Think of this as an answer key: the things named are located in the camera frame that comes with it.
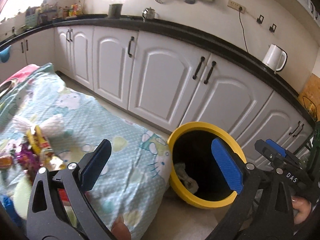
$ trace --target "wooden board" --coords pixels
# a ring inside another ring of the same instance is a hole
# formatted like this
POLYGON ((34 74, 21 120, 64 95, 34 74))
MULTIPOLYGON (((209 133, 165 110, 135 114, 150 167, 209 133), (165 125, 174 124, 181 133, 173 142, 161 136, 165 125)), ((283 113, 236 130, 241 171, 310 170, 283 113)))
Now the wooden board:
MULTIPOLYGON (((304 106, 303 96, 306 96, 307 98, 309 98, 316 105, 317 116, 319 119, 320 118, 320 78, 318 78, 314 74, 311 74, 311 77, 305 84, 302 92, 298 97, 299 102, 304 106)), ((305 99, 305 103, 306 103, 306 106, 308 107, 309 100, 305 99)))

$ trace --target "white kettle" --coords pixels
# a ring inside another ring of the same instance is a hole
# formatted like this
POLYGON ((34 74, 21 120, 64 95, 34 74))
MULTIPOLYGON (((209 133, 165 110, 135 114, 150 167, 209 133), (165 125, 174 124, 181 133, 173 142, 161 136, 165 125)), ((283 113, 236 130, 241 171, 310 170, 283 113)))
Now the white kettle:
POLYGON ((283 70, 287 59, 288 54, 283 49, 275 44, 271 44, 262 62, 276 73, 283 70))

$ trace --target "hand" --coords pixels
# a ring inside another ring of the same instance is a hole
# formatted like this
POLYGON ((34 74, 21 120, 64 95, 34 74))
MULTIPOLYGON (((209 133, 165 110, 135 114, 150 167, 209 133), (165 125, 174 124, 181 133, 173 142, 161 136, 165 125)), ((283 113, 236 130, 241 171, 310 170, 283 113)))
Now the hand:
POLYGON ((127 226, 124 224, 122 215, 119 215, 111 227, 111 233, 118 240, 131 240, 131 234, 127 226))
POLYGON ((291 197, 292 207, 299 211, 294 217, 294 224, 300 224, 307 219, 311 212, 311 203, 302 197, 291 197))

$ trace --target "wall hook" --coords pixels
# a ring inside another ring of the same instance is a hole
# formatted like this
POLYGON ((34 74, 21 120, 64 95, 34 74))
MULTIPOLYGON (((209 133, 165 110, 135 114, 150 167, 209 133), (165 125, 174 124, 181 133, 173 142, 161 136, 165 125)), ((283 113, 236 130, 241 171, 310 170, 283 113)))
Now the wall hook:
POLYGON ((257 19, 257 23, 262 24, 264 20, 264 17, 260 15, 260 17, 257 19))
POLYGON ((276 31, 277 25, 273 24, 272 26, 270 26, 269 31, 274 33, 276 31))

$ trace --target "yellow rim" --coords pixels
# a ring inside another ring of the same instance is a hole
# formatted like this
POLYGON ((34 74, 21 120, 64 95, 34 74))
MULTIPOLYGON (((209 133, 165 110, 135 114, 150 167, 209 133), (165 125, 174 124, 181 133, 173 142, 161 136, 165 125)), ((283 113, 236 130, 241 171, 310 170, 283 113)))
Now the yellow rim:
MULTIPOLYGON (((170 151, 173 153, 173 145, 181 135, 193 130, 203 130, 219 136, 231 147, 231 149, 236 154, 239 155, 239 157, 244 161, 244 163, 247 162, 239 144, 227 132, 213 124, 209 124, 206 122, 189 122, 174 130, 168 139, 170 151)), ((192 206, 204 209, 212 209, 227 206, 231 204, 237 196, 237 193, 234 191, 233 193, 231 193, 230 196, 220 201, 207 201, 196 197, 195 195, 191 194, 178 179, 178 176, 173 167, 173 162, 172 171, 170 174, 170 185, 173 188, 173 190, 178 194, 178 196, 182 198, 184 201, 186 201, 192 206)))

